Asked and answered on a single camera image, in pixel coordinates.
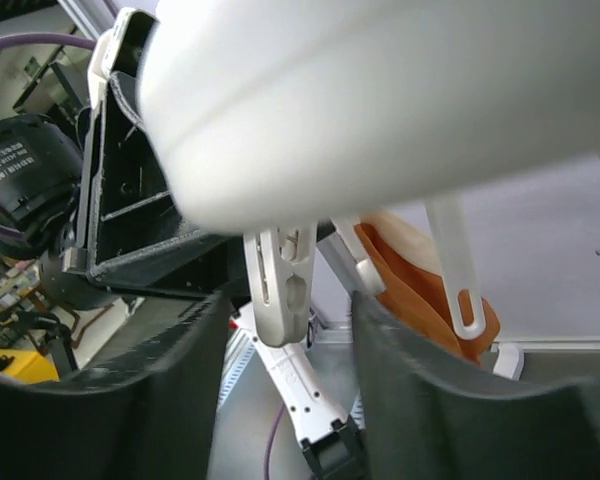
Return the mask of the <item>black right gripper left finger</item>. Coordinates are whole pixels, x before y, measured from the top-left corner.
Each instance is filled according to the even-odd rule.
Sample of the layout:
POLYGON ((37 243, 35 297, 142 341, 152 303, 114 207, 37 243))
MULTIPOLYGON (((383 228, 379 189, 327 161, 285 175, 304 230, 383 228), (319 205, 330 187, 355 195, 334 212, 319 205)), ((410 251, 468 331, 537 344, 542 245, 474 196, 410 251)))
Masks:
POLYGON ((0 380, 0 479, 203 479, 225 353, 225 297, 56 382, 0 380))

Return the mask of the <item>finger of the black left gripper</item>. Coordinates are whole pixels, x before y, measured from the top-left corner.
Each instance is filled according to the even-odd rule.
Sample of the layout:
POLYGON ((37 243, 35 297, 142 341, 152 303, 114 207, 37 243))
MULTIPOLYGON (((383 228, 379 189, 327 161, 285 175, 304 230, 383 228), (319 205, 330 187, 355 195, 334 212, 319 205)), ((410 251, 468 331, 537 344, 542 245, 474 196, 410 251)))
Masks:
POLYGON ((186 221, 135 104, 134 77, 114 72, 85 139, 75 237, 62 269, 116 293, 240 297, 240 240, 186 221))

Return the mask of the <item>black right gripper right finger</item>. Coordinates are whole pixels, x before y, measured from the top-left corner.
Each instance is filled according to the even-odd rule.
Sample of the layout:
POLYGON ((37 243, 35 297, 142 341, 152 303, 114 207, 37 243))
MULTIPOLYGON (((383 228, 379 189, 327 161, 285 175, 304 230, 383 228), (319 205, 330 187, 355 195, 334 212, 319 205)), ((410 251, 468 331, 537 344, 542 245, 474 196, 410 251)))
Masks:
POLYGON ((351 319, 373 478, 600 479, 600 378, 503 378, 360 292, 351 319))

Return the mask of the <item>white hanger clip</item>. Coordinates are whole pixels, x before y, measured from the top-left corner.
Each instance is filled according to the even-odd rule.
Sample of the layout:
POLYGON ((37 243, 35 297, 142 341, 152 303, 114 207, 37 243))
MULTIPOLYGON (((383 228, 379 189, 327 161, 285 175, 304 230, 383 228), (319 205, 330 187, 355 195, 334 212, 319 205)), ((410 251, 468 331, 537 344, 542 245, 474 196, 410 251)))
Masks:
POLYGON ((315 223, 243 236, 255 329, 270 347, 307 334, 316 239, 315 223))

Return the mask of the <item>white plastic clip hanger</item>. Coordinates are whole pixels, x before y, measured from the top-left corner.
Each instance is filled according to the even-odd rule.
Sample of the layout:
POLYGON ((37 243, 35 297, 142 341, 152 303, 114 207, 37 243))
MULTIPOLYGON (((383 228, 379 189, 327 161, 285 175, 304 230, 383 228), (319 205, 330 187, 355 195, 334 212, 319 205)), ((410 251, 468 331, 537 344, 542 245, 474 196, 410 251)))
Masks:
POLYGON ((182 215, 465 200, 508 338, 600 338, 600 1, 168 1, 140 67, 182 215))

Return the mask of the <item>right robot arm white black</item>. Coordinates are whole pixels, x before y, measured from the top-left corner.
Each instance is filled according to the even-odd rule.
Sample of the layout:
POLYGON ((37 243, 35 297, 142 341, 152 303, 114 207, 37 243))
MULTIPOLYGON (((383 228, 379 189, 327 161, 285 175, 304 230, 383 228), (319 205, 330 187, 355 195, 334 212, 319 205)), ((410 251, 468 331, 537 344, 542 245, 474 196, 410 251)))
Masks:
MULTIPOLYGON (((0 479, 202 479, 230 305, 214 295, 110 361, 34 385, 0 381, 0 479)), ((600 479, 600 379, 506 379, 362 294, 352 299, 365 430, 272 355, 307 459, 326 479, 600 479)))

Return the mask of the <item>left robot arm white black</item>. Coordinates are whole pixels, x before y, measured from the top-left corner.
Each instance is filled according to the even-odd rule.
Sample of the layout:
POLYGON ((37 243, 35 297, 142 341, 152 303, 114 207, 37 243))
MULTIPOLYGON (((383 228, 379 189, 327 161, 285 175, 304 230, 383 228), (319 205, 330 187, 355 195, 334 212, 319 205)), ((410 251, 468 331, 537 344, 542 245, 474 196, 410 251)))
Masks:
POLYGON ((136 79, 115 72, 79 135, 50 118, 0 120, 0 250, 40 263, 43 289, 76 310, 119 296, 249 299, 242 242, 185 221, 145 136, 136 79))

